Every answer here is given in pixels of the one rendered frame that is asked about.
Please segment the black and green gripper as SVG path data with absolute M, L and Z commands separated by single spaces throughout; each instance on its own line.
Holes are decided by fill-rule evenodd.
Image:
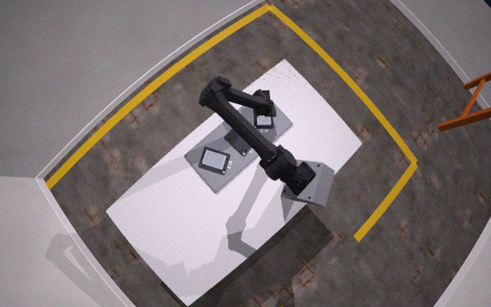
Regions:
M 255 111 L 255 110 L 254 110 Z M 274 115 L 274 116 L 273 116 Z M 273 108 L 270 110 L 270 111 L 266 111 L 264 114 L 258 114 L 256 111 L 255 111 L 255 117 L 258 117 L 258 116 L 265 116 L 265 117 L 276 117 L 276 109 L 275 109 L 275 106 L 273 106 Z

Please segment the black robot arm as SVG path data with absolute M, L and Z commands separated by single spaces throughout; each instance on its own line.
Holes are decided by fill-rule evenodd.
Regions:
M 258 89 L 251 95 L 231 86 L 232 84 L 227 78 L 221 76 L 213 78 L 205 87 L 205 90 L 201 92 L 199 104 L 202 107 L 206 105 L 215 111 L 256 151 L 261 157 L 259 165 L 270 179 L 274 181 L 280 179 L 298 196 L 315 178 L 316 172 L 306 162 L 302 162 L 297 166 L 297 161 L 291 152 L 286 150 L 281 144 L 275 146 L 265 139 L 229 103 L 250 107 L 257 113 L 264 114 L 274 106 L 273 100 L 270 99 L 270 91 Z

